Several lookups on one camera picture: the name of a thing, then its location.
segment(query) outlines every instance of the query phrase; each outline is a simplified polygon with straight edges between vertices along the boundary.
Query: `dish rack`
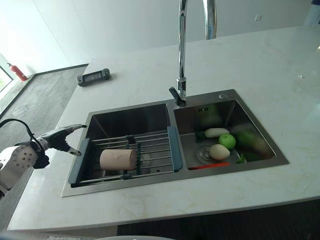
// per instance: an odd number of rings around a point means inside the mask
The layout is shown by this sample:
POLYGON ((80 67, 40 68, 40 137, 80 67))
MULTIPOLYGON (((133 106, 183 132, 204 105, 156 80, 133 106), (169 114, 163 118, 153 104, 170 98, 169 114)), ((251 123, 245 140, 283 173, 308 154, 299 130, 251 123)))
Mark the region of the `dish rack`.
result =
POLYGON ((155 175, 178 172, 182 159, 177 130, 169 126, 165 131, 138 135, 93 139, 85 138, 69 174, 71 187, 102 184, 110 181, 128 181, 155 175), (134 170, 102 170, 100 155, 105 149, 134 149, 137 164, 134 170))

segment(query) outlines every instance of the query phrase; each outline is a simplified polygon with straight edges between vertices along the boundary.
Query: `drain strainer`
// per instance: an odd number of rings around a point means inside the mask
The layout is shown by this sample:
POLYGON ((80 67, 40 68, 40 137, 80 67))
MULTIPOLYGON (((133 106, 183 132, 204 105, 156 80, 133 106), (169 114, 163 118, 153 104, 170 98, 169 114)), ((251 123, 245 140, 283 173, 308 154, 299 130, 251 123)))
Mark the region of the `drain strainer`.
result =
POLYGON ((210 156, 210 146, 201 146, 196 150, 196 156, 203 164, 212 164, 215 160, 210 156))

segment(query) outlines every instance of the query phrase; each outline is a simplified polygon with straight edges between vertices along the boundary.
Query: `countertop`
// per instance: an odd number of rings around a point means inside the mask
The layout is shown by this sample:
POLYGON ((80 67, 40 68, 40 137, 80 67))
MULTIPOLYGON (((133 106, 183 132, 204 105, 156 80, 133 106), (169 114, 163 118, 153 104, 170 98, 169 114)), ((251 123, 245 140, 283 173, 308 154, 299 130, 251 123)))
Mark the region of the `countertop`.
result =
MULTIPOLYGON (((186 45, 187 95, 235 89, 288 165, 61 197, 73 156, 48 150, 8 230, 55 231, 214 214, 320 196, 320 27, 291 27, 186 45)), ((178 48, 94 59, 112 80, 77 86, 57 127, 84 123, 92 111, 171 99, 178 48)), ((81 130, 67 141, 76 147, 81 130)))

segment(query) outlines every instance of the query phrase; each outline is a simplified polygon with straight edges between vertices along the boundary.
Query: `faucet handle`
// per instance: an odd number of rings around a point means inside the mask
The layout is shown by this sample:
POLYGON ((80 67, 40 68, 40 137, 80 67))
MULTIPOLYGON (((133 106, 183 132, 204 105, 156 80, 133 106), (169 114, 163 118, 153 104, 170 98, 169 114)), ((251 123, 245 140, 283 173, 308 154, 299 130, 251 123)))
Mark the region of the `faucet handle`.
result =
POLYGON ((181 97, 179 96, 179 93, 173 86, 169 88, 169 92, 172 94, 173 98, 175 99, 175 104, 177 104, 179 107, 184 107, 186 105, 186 101, 181 99, 181 97))

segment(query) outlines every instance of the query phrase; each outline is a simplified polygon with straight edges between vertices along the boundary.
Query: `chrome faucet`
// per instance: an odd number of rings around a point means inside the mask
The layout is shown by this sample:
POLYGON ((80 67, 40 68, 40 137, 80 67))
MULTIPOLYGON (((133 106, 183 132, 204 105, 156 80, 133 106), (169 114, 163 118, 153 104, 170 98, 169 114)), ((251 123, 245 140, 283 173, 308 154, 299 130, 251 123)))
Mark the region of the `chrome faucet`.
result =
MULTIPOLYGON (((202 0, 204 8, 205 39, 215 39, 217 32, 217 13, 215 0, 202 0)), ((188 0, 180 0, 179 4, 179 77, 177 78, 177 90, 172 86, 170 93, 178 106, 186 105, 186 12, 188 0)))

